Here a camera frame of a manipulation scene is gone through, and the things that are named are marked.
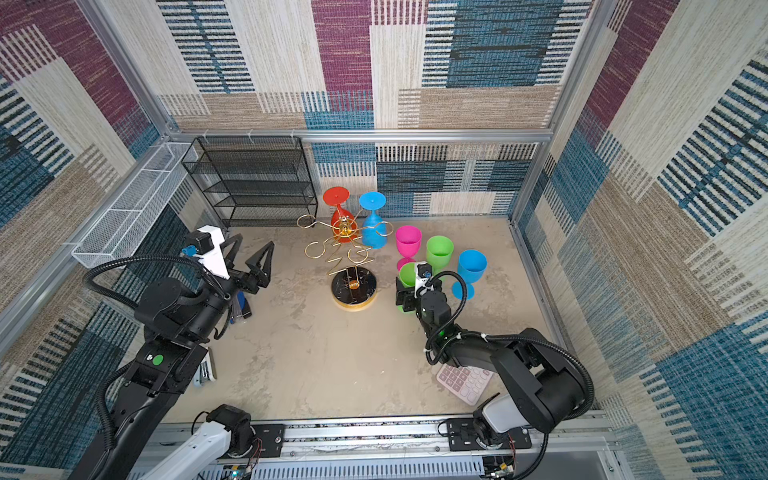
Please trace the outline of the magenta plastic wine glass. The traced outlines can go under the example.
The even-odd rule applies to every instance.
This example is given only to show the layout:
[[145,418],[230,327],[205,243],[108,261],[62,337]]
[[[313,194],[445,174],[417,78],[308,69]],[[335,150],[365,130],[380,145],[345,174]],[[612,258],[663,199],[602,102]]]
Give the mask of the magenta plastic wine glass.
[[415,226],[405,225],[395,232],[396,247],[401,255],[397,263],[397,270],[400,270],[407,263],[413,262],[413,257],[418,253],[421,247],[422,232]]

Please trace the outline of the blue plastic wine glass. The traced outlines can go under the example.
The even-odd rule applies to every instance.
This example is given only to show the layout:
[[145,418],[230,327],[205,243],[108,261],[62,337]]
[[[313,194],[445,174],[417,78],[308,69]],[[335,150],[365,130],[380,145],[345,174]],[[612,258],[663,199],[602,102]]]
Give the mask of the blue plastic wine glass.
[[386,205],[386,197],[380,192],[367,192],[360,196],[359,203],[369,212],[361,228],[362,243],[374,250],[383,248],[387,244],[387,226],[378,211]]
[[465,250],[458,258],[457,273],[466,284],[466,298],[471,300],[475,295],[474,284],[479,281],[488,267],[486,256],[477,250]]

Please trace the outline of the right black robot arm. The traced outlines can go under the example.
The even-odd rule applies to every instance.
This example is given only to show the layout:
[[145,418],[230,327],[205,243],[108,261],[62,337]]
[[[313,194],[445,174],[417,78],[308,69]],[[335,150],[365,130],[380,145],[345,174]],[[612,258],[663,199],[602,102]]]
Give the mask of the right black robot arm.
[[534,328],[506,335],[465,329],[457,319],[467,301],[468,285],[453,271],[418,276],[412,287],[396,280],[395,304],[416,314],[429,364],[490,371],[506,388],[473,413],[479,435],[523,427],[549,434],[592,408],[594,382],[574,354]]

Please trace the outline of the red plastic wine glass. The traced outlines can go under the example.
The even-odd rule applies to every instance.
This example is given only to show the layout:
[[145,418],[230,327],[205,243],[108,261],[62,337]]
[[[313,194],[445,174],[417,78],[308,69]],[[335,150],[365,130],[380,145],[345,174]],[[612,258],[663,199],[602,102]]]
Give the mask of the red plastic wine glass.
[[359,233],[355,216],[344,208],[349,197],[349,191],[340,186],[331,187],[323,194],[323,201],[334,209],[330,225],[332,235],[339,243],[351,243]]

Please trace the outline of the green plastic wine glass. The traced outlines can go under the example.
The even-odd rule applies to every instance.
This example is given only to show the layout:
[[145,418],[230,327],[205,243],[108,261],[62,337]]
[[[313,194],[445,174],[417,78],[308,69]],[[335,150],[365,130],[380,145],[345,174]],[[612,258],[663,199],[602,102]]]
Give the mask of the green plastic wine glass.
[[447,268],[454,252],[453,241],[443,235],[432,236],[426,244],[426,258],[434,273]]
[[398,273],[396,304],[403,313],[412,311],[415,304],[414,264],[415,262],[407,263]]

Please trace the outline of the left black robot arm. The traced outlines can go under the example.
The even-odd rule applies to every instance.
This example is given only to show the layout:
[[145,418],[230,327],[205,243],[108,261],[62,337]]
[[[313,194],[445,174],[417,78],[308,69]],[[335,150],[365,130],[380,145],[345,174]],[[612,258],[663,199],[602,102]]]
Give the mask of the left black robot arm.
[[[192,383],[208,354],[207,344],[224,332],[217,324],[231,315],[241,292],[269,286],[275,244],[267,242],[235,267],[242,237],[225,239],[217,227],[187,235],[179,254],[133,255],[98,265],[84,286],[132,310],[144,327],[145,341],[135,358],[111,373],[97,388],[94,407],[101,430],[71,476],[74,479],[124,479],[133,469],[162,419]],[[195,290],[163,277],[147,286],[138,301],[97,283],[99,275],[135,263],[175,263],[192,268],[202,284]]]

